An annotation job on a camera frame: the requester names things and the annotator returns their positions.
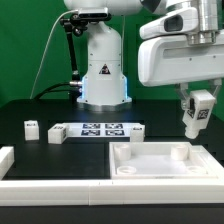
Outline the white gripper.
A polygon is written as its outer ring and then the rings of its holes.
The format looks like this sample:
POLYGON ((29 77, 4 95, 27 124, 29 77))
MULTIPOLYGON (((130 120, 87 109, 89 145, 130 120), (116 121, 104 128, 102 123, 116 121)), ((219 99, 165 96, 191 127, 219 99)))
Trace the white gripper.
POLYGON ((140 28, 144 42, 138 51, 138 77, 144 86, 175 85, 181 108, 189 108, 188 84, 210 80, 210 93, 217 97, 224 77, 224 30, 212 44, 192 45, 188 35, 198 28, 198 11, 187 7, 140 28))

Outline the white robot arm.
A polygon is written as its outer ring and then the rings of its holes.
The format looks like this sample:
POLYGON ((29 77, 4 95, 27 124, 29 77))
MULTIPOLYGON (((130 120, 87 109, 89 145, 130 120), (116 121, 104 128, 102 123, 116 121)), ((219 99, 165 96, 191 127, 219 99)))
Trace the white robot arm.
POLYGON ((145 86, 224 77, 222 0, 63 0, 75 35, 88 34, 88 70, 77 102, 110 110, 131 101, 121 71, 121 36, 106 25, 113 16, 145 8, 158 18, 140 28, 138 77, 145 86))

